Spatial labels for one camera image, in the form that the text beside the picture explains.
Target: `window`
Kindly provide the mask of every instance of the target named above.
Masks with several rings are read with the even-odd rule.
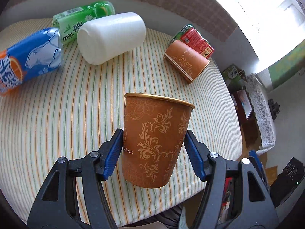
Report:
[[[296,0],[217,0],[248,38],[260,63],[269,67],[305,39],[305,15]]]

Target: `table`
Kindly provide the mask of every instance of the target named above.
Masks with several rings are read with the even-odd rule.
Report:
[[[51,19],[18,22],[0,33],[0,50],[13,45]],[[123,128],[124,94],[142,92],[193,103],[189,123],[197,139],[222,157],[236,160],[242,138],[233,102],[213,59],[190,85],[163,55],[171,37],[147,29],[144,43],[102,65],[90,65],[77,43],[64,47],[58,70],[30,80],[11,95],[0,98],[0,189],[26,222],[36,194],[60,156],[84,157]],[[118,226],[160,213],[205,187],[193,172],[182,147],[170,182],[158,189],[128,183],[121,157],[113,175],[103,183]],[[77,196],[82,220],[85,213],[81,179]]]

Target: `polar bear illustration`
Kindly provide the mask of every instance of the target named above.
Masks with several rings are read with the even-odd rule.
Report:
[[[60,65],[61,49],[58,47],[58,28],[50,28],[47,35],[51,36],[48,42],[36,47],[29,53],[25,63],[27,68],[31,69],[36,65],[47,65],[49,68],[56,68]]]

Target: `lace cloth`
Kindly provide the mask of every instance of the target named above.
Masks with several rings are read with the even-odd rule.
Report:
[[[257,125],[260,129],[262,143],[260,149],[256,151],[256,153],[261,155],[269,151],[275,145],[276,131],[268,105],[266,90],[253,73],[247,76],[246,79],[248,82],[241,80],[241,83],[246,87],[246,90],[249,93],[257,119]]]

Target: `plastic bottle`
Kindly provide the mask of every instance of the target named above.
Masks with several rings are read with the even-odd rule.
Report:
[[[0,52],[0,95],[59,67],[61,49],[59,30],[50,27]]]
[[[65,45],[76,39],[78,30],[85,22],[114,14],[111,2],[98,1],[59,13],[53,16],[52,24],[59,28],[62,43]]]

